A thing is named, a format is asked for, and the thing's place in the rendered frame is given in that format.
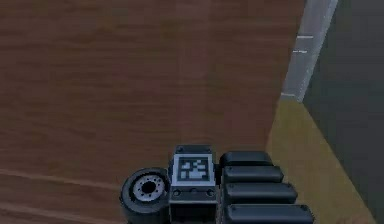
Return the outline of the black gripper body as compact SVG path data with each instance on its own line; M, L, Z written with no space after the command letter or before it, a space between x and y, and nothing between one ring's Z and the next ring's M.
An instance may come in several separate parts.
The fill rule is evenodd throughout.
M168 224L170 181L165 168L143 168L121 187L119 201L127 224Z

